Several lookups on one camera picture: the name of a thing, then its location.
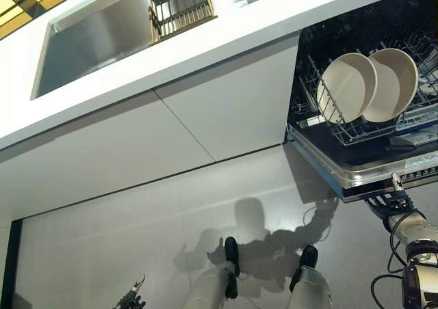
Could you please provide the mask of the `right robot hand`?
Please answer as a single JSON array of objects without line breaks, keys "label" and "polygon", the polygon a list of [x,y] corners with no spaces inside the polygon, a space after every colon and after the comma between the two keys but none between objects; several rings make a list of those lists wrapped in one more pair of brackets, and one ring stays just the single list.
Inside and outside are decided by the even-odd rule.
[{"label": "right robot hand", "polygon": [[391,175],[394,190],[368,196],[365,203],[371,211],[382,221],[388,220],[393,215],[410,213],[414,209],[411,198],[404,190],[402,179],[397,173]]}]

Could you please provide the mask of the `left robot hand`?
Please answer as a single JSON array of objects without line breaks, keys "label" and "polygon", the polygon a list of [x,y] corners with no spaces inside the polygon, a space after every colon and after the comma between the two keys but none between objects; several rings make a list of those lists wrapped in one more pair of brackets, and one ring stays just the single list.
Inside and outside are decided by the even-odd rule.
[{"label": "left robot hand", "polygon": [[138,279],[134,282],[131,289],[117,302],[114,309],[143,309],[146,305],[145,301],[142,301],[138,292],[143,285],[146,276],[142,273]]}]

